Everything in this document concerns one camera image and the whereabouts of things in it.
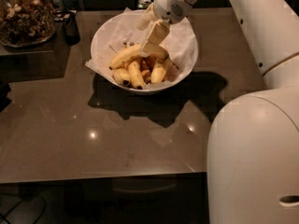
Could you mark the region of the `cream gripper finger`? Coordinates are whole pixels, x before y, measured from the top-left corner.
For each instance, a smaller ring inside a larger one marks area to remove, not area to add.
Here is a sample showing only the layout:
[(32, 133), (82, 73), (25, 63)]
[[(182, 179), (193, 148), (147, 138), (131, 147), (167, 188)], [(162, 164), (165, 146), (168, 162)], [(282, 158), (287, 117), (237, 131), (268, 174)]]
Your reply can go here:
[(148, 8), (144, 11), (144, 13), (141, 15), (140, 19), (138, 20), (136, 27), (140, 31), (144, 31), (148, 28), (149, 24), (152, 21), (157, 21), (158, 17), (154, 11), (153, 4), (150, 4)]
[(170, 33), (170, 24), (167, 21), (157, 20), (148, 29), (146, 39), (141, 45), (141, 51), (145, 55), (155, 55), (160, 59), (166, 59), (168, 52), (161, 43)]

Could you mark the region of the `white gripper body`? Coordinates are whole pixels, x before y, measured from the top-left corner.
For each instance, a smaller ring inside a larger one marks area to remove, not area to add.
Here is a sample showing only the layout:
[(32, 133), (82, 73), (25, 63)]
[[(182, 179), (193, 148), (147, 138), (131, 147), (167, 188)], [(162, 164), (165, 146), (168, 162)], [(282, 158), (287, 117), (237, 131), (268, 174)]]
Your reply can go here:
[(155, 15), (170, 24), (181, 22), (189, 15), (192, 7), (184, 0), (154, 0)]

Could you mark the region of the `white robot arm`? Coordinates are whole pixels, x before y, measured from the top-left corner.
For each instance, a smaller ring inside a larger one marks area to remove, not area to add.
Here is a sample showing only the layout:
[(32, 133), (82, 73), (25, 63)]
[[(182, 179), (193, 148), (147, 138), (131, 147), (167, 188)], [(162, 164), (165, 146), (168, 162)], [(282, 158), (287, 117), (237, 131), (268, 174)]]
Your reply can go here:
[[(153, 0), (138, 26), (176, 24), (197, 0)], [(299, 224), (299, 18), (284, 0), (229, 0), (266, 85), (214, 119), (210, 224)]]

